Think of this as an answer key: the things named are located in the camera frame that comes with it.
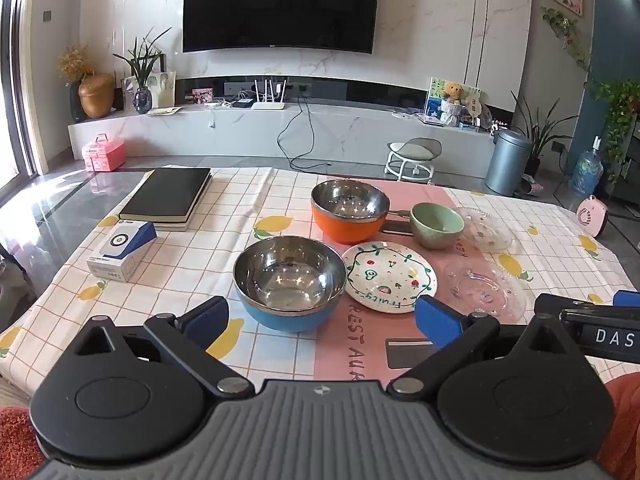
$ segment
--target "green ceramic bowl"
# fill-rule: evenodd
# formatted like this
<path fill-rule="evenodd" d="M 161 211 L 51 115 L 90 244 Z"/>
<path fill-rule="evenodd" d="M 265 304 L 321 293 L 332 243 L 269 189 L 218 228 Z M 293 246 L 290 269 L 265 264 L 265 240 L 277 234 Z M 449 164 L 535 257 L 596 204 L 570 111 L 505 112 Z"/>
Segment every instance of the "green ceramic bowl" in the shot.
<path fill-rule="evenodd" d="M 465 229 L 465 221 L 453 209 L 431 202 L 411 209 L 411 231 L 427 249 L 444 249 L 453 245 Z"/>

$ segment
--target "white product box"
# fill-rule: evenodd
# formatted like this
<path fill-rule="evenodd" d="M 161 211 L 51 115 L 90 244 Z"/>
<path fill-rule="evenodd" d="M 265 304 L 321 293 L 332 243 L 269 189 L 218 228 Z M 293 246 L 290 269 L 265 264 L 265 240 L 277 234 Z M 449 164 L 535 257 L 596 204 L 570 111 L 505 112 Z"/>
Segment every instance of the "white product box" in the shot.
<path fill-rule="evenodd" d="M 128 282 L 156 237 L 151 222 L 120 220 L 86 264 L 98 278 Z"/>

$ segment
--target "blue water bottle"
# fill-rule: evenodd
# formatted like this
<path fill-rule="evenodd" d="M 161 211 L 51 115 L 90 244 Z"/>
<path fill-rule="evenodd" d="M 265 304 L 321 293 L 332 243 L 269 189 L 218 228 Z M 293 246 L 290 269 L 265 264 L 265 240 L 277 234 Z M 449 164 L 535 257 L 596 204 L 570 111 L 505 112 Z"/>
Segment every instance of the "blue water bottle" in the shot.
<path fill-rule="evenodd" d="M 600 155 L 598 154 L 600 141 L 600 137 L 596 137 L 593 141 L 593 149 L 589 152 L 584 152 L 575 165 L 574 175 L 569 181 L 569 188 L 578 195 L 587 196 L 592 194 L 604 172 Z"/>

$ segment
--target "white ceramic plate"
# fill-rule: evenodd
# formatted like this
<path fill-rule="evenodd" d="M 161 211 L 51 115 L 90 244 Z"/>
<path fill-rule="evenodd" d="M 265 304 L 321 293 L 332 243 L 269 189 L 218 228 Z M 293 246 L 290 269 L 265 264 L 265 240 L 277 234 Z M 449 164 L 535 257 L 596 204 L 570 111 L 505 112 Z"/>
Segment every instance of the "white ceramic plate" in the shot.
<path fill-rule="evenodd" d="M 495 216 L 470 207 L 458 207 L 455 211 L 465 221 L 462 237 L 478 247 L 483 253 L 503 251 L 508 249 L 513 242 L 511 229 Z"/>
<path fill-rule="evenodd" d="M 436 273 L 428 261 L 399 244 L 358 244 L 342 259 L 347 265 L 347 294 L 379 312 L 413 312 L 418 296 L 434 296 L 438 289 Z"/>

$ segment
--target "paper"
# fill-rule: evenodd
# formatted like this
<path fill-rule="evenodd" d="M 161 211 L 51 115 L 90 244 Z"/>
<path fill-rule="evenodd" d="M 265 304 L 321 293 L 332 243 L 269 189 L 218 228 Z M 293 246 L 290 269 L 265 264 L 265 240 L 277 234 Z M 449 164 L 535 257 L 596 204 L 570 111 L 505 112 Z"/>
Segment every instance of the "paper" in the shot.
<path fill-rule="evenodd" d="M 155 108 L 153 110 L 150 110 L 147 115 L 173 115 L 181 109 L 181 106 L 173 106 L 171 108 Z"/>

